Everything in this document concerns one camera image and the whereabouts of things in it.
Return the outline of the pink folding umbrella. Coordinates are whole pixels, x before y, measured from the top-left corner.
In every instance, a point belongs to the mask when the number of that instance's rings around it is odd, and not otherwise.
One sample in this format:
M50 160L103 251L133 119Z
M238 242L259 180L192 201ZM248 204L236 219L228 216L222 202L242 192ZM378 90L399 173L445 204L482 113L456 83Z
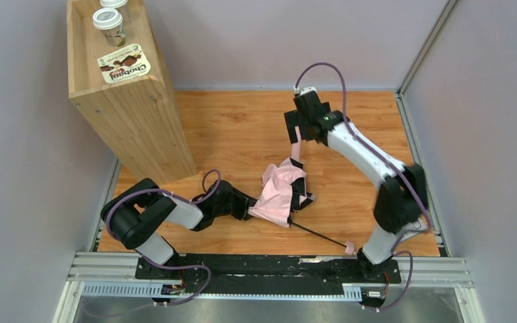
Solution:
M297 141L290 156L280 164L269 164L262 174L262 191L248 214L281 227L294 224L292 214L311 205L316 197L306 189L306 172L300 161L301 134L295 128Z

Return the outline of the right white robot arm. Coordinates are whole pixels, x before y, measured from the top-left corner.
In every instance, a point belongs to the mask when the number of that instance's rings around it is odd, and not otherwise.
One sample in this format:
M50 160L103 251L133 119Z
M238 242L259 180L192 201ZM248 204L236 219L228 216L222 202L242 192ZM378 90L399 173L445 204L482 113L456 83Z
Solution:
M291 143L315 141L341 154L377 190L374 227L357 257L374 269L389 261L397 246L431 229L426 178L419 164L410 166L385 153L329 103L314 87L294 90L295 110L284 114Z

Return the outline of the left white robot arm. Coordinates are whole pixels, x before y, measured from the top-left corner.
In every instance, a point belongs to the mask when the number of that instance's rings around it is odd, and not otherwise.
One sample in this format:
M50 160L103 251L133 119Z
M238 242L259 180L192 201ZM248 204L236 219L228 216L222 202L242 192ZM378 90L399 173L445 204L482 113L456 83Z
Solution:
M104 205L100 218L108 234L127 250L136 251L150 264L168 269L178 266L178 253L157 233L163 222L202 231L218 217L230 215L246 221L250 217L248 209L256 202L225 180L216 181L209 192L189 201L144 178Z

